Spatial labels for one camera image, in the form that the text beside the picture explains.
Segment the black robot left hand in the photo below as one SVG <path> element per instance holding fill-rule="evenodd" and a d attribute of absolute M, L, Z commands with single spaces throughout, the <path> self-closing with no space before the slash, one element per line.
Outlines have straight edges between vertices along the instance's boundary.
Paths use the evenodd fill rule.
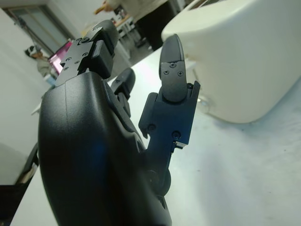
<path fill-rule="evenodd" d="M 163 43 L 161 88 L 150 93 L 139 124 L 128 99 L 135 73 L 109 85 L 119 33 L 110 20 L 72 42 L 55 87 L 41 101 L 38 154 L 60 226 L 170 226 L 165 201 L 172 153 L 190 139 L 200 84 L 188 83 L 182 44 Z"/>

